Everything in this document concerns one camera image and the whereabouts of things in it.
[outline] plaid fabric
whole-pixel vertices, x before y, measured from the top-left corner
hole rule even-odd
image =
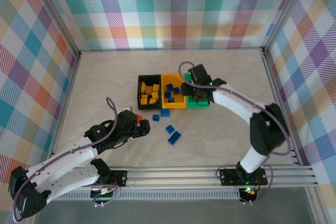
[[[261,46],[286,1],[55,0],[55,5],[77,43],[89,50],[242,48]]]
[[[295,141],[336,223],[336,0],[299,0],[271,56]]]
[[[41,0],[0,0],[0,223],[10,172],[46,159],[75,58]]]

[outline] small block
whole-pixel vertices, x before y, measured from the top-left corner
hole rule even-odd
[[[166,131],[168,132],[168,134],[171,134],[171,133],[173,133],[173,132],[175,131],[175,129],[174,129],[173,126],[168,125],[168,126],[166,127]]]
[[[121,111],[124,111],[124,110],[129,110],[129,111],[133,112],[132,106],[123,106],[123,107],[121,107]]]
[[[170,83],[166,85],[168,91],[172,91],[174,89],[174,86]]]
[[[171,97],[171,96],[172,96],[172,92],[171,91],[164,92],[164,97]]]
[[[154,104],[154,103],[156,103],[156,99],[151,98],[151,99],[149,100],[149,104]]]
[[[142,97],[140,100],[141,105],[147,105],[147,97]]]
[[[146,95],[152,95],[152,86],[146,86],[145,88],[145,92],[146,92]]]
[[[179,88],[174,88],[174,94],[179,94],[180,93],[180,89]]]
[[[175,131],[174,134],[168,139],[168,143],[174,145],[177,140],[181,137],[181,134],[178,131]]]
[[[152,97],[154,99],[158,99],[159,98],[159,93],[157,91],[152,92]]]
[[[153,85],[153,91],[159,91],[160,85],[159,84],[154,84]]]
[[[159,115],[153,115],[153,121],[159,121],[160,116]]]
[[[145,94],[145,88],[146,84],[144,82],[141,82],[141,94]]]
[[[137,117],[136,117],[136,120],[138,121],[138,122],[140,122],[141,120],[142,120],[142,116],[140,116],[140,115],[137,115],[137,114],[135,114]]]
[[[169,113],[169,109],[162,109],[161,110],[161,116],[162,117],[169,117],[170,113]]]

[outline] table surface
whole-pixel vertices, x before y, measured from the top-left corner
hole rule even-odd
[[[249,125],[229,109],[213,103],[209,108],[171,109],[170,117],[159,122],[152,121],[159,110],[138,111],[138,75],[177,73],[182,61],[202,63],[213,79],[227,81],[256,101],[274,102],[257,49],[84,52],[56,152],[72,145],[91,126],[113,119],[106,104],[110,97],[119,112],[130,105],[134,113],[148,119],[151,132],[100,154],[108,165],[235,165],[250,148]],[[165,128],[170,124],[182,135],[174,146],[167,142],[170,135]],[[278,148],[285,150],[285,144]],[[291,164],[292,159],[276,156],[268,163]]]

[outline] blue lego brick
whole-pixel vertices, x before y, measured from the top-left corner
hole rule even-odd
[[[164,92],[164,97],[171,97],[171,96],[172,96],[172,92],[171,91]]]
[[[153,115],[153,121],[159,121],[160,116],[159,115]]]
[[[181,134],[178,131],[175,131],[174,134],[168,139],[168,143],[174,145],[177,140],[181,137]]]
[[[169,109],[162,109],[161,110],[161,116],[167,118],[169,116]]]
[[[179,94],[180,93],[180,89],[179,88],[174,88],[174,94]]]
[[[174,129],[173,126],[168,125],[168,126],[166,127],[166,131],[168,132],[168,134],[171,134],[171,133],[173,133],[173,132],[175,131],[175,129]]]
[[[173,89],[174,89],[174,86],[171,83],[167,84],[166,87],[167,87],[167,90],[169,90],[169,91],[173,91]]]

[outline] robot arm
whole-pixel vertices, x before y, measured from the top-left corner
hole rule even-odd
[[[76,188],[91,184],[112,184],[110,170],[102,159],[93,159],[79,172],[75,173],[71,170],[105,150],[125,144],[129,138],[146,136],[150,131],[148,120],[139,121],[140,126],[138,126],[137,116],[125,110],[118,114],[114,131],[99,143],[99,140],[110,132],[113,124],[114,121],[109,120],[94,125],[67,150],[28,170],[19,166],[11,172],[8,191],[14,200],[19,188],[22,187],[16,205],[22,218],[33,216],[53,199]],[[95,142],[97,144],[74,151]]]
[[[189,69],[188,72],[195,85],[191,86],[189,83],[183,83],[181,85],[182,95],[190,95],[197,98],[197,100],[207,99],[224,106],[239,115],[250,125],[251,147],[236,166],[236,175],[242,183],[245,183],[254,172],[260,169],[260,166],[271,151],[285,141],[282,130],[269,116],[269,114],[273,115],[288,134],[280,107],[274,103],[265,105],[246,98],[221,79],[213,81],[203,65],[195,66]]]

